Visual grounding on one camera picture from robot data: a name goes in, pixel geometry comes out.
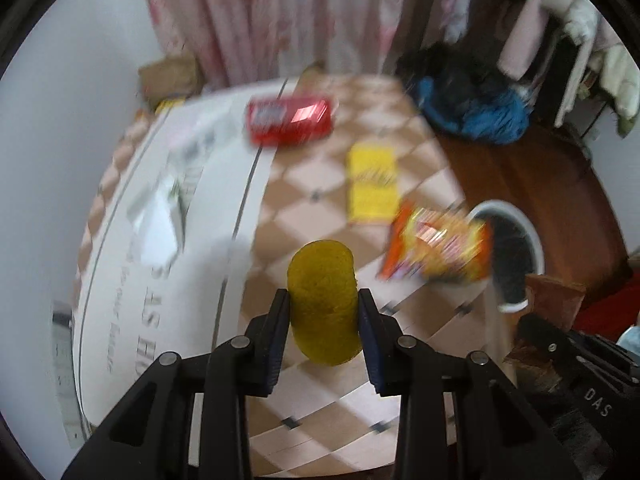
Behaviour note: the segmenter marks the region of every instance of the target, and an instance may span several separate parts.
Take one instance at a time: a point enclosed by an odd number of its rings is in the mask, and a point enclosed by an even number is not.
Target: screw
[[[251,343],[251,340],[245,335],[237,335],[231,340],[231,346],[233,348],[247,348]]]
[[[471,352],[471,355],[469,356],[469,358],[471,359],[471,362],[481,366],[489,362],[489,356],[479,350],[475,350],[474,352]]]
[[[165,352],[158,358],[158,361],[160,361],[160,364],[162,366],[172,365],[177,360],[178,360],[178,354],[175,352]]]
[[[402,348],[413,348],[415,346],[415,337],[410,335],[401,335],[398,338],[398,344]]]

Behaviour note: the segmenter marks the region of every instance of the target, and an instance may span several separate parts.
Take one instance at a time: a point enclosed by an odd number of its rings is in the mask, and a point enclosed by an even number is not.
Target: table
[[[164,167],[163,139],[172,128],[210,107],[230,105],[242,114],[251,96],[280,89],[334,96],[339,106],[332,135],[276,151],[257,150],[239,132],[204,167],[181,177],[190,194],[185,247],[170,272],[132,262],[126,209]],[[405,333],[454,355],[478,348],[494,358],[505,354],[495,345],[497,309],[486,283],[376,279],[388,228],[350,226],[346,218],[345,157],[361,141],[396,150],[399,187],[417,203],[448,208],[463,202],[430,127],[399,82],[387,76],[310,74],[216,92],[162,113],[146,129],[138,124],[127,132],[100,185],[79,254],[74,372],[92,424],[100,423],[163,351],[186,358],[244,332],[253,316],[267,312],[265,298],[286,286],[292,255],[319,238],[351,249],[358,286],[370,288],[378,307]],[[474,308],[460,308],[469,303]],[[201,402],[196,398],[193,464]],[[289,335],[274,393],[248,398],[247,411],[256,476],[338,474],[394,459],[399,399],[375,394],[362,354],[339,367],[315,365]]]

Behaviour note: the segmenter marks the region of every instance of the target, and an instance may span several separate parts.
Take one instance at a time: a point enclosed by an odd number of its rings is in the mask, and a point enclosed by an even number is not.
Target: curtain
[[[196,55],[212,88],[328,72],[380,72],[404,0],[147,0],[167,54]]]

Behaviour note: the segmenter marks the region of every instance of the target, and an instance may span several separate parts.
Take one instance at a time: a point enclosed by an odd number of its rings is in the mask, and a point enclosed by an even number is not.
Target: checkered tablecloth
[[[442,209],[463,201],[438,141],[400,83],[386,76],[311,75],[300,79],[296,91],[335,97],[335,129],[326,140],[279,148],[275,154],[239,331],[268,311],[277,288],[287,286],[293,254],[313,240],[328,238],[351,249],[358,286],[370,288],[378,307],[393,314],[405,333],[459,356],[482,348],[483,308],[460,307],[473,301],[482,285],[425,285],[418,277],[380,282],[376,273],[388,226],[348,224],[345,161],[355,142],[393,147],[400,191],[419,205]],[[400,399],[376,395],[362,354],[337,367],[317,365],[300,352],[289,332],[273,394],[247,402],[255,475],[332,475],[394,460]],[[447,397],[445,404],[450,415]],[[451,440],[452,424],[449,430]]]

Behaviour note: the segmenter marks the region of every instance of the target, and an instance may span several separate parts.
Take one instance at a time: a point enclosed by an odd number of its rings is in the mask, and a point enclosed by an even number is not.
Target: plastic wrapper
[[[322,139],[334,127],[331,100],[318,96],[252,100],[246,110],[251,142],[263,146]]]
[[[419,272],[427,280],[474,282],[490,275],[491,250],[491,228],[485,222],[403,202],[391,227],[380,278]]]

